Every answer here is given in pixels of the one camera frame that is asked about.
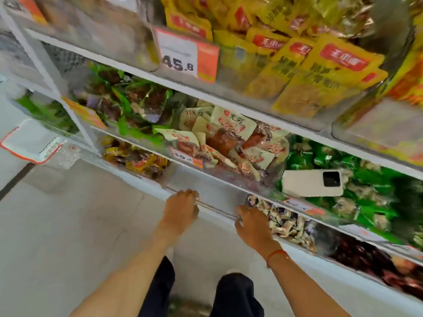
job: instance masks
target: person's left hand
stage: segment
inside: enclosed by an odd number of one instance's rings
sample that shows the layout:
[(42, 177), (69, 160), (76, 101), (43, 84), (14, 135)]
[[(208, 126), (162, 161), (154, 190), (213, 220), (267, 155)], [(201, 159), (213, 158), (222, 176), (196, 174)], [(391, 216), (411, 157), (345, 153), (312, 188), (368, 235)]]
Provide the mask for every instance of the person's left hand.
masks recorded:
[(166, 241), (175, 244), (198, 217), (198, 207), (195, 205), (199, 197), (197, 191), (180, 190), (166, 200), (165, 211), (154, 235), (165, 237)]

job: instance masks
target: white smartphone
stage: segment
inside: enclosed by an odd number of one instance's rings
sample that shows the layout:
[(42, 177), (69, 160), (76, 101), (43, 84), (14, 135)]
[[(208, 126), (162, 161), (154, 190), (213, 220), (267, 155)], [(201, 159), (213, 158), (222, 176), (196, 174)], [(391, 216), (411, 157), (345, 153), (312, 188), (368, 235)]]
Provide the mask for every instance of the white smartphone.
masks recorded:
[(282, 192), (296, 197), (339, 197), (343, 194), (339, 170), (286, 170)]

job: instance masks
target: pants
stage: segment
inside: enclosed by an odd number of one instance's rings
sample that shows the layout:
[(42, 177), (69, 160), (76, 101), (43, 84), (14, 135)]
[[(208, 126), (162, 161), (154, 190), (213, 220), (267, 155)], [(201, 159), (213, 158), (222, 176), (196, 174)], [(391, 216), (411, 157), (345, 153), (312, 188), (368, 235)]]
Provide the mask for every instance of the pants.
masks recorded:
[[(154, 275), (138, 317), (166, 317), (169, 295), (175, 282), (172, 263), (164, 257)], [(223, 276), (216, 289), (210, 317), (264, 317), (264, 310), (254, 298), (254, 285), (241, 273)]]

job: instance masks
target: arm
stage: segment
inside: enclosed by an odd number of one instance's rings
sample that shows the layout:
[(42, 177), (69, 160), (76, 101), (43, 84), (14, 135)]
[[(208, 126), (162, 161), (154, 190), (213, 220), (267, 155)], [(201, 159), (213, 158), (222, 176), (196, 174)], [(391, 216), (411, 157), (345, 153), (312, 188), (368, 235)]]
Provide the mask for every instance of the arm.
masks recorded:
[[(264, 260), (267, 260), (272, 252), (282, 249), (280, 244), (273, 240), (268, 219), (264, 213), (257, 208), (247, 206), (238, 207), (238, 212), (242, 218), (242, 225), (239, 220), (235, 223), (238, 235)], [(273, 255), (270, 258), (269, 267), (275, 274), (296, 317), (349, 316), (287, 254)]]
[(136, 317), (167, 248), (194, 222), (196, 191), (179, 191), (166, 201), (163, 218), (147, 247), (84, 299), (70, 317)]

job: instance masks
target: bracelet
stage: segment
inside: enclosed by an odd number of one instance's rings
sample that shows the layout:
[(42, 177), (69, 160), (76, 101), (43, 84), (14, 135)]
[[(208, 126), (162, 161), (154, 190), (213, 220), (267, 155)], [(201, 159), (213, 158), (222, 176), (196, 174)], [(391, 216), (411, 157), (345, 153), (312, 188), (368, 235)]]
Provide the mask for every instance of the bracelet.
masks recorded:
[(267, 268), (270, 268), (269, 260), (276, 254), (285, 254), (285, 255), (287, 255), (287, 258), (289, 257), (288, 253), (285, 250), (283, 250), (283, 249), (275, 250), (272, 253), (270, 253), (270, 255), (267, 256), (267, 259), (266, 259)]

